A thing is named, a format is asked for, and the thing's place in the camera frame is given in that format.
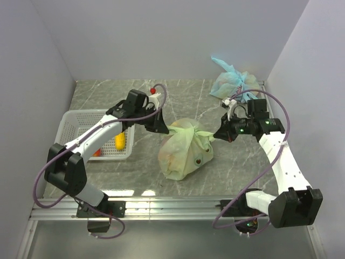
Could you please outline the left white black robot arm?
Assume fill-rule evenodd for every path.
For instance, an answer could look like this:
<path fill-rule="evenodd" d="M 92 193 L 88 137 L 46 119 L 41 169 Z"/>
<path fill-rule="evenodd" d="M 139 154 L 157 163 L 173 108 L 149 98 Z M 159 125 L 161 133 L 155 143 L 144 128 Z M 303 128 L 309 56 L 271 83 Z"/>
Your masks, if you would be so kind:
<path fill-rule="evenodd" d="M 83 135 L 49 149 L 43 167 L 45 180 L 66 195 L 86 204 L 97 217 L 110 212 L 108 196 L 87 182 L 85 164 L 111 138 L 133 125 L 142 125 L 148 132 L 168 134 L 163 120 L 164 101 L 153 86 L 150 95 L 132 89 L 126 99 L 109 108 L 105 115 Z"/>

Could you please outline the light green plastic bag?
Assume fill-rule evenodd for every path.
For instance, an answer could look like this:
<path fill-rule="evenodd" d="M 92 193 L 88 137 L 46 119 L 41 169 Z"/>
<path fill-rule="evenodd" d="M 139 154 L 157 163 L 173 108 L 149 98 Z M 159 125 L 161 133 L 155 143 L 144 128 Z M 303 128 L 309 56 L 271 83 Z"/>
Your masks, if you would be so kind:
<path fill-rule="evenodd" d="M 158 163 L 166 179 L 183 180 L 213 159 L 213 133 L 197 120 L 177 120 L 168 130 L 158 152 Z"/>

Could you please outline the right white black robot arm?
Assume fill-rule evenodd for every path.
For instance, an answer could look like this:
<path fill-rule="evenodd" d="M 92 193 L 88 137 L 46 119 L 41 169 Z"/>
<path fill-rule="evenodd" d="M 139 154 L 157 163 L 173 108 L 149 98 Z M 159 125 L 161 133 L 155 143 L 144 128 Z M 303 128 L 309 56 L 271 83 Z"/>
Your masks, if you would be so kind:
<path fill-rule="evenodd" d="M 248 184 L 236 198 L 224 203 L 220 216 L 236 205 L 242 215 L 250 215 L 255 210 L 267 215 L 275 228 L 312 225 L 323 195 L 303 176 L 287 143 L 288 132 L 279 119 L 270 117 L 266 99 L 248 101 L 244 118 L 235 114 L 238 107 L 235 100 L 226 98 L 222 106 L 228 111 L 222 116 L 214 137 L 228 142 L 235 141 L 239 135 L 255 137 L 270 162 L 268 168 L 274 173 L 278 196 L 253 189 Z"/>

